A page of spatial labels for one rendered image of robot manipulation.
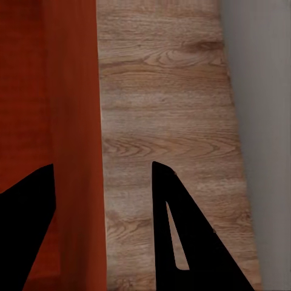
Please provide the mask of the storage box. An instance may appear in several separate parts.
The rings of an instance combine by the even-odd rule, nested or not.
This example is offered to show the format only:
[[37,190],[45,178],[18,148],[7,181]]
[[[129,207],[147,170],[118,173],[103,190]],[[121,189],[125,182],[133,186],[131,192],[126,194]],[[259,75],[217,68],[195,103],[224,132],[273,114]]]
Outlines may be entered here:
[[96,0],[0,0],[0,195],[50,164],[22,291],[107,291]]

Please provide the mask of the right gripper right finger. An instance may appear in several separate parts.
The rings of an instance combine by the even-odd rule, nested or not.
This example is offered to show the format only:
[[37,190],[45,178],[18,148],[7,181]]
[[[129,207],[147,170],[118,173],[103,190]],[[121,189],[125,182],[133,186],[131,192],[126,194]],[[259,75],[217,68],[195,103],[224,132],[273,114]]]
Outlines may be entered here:
[[[156,291],[255,291],[175,171],[152,164]],[[190,270],[176,267],[166,201]]]

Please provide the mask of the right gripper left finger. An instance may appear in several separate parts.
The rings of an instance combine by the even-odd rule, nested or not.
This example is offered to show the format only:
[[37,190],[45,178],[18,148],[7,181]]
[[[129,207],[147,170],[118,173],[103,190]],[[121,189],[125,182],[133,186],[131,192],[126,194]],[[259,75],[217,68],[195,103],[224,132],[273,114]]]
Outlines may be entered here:
[[53,164],[0,195],[0,291],[22,291],[55,210]]

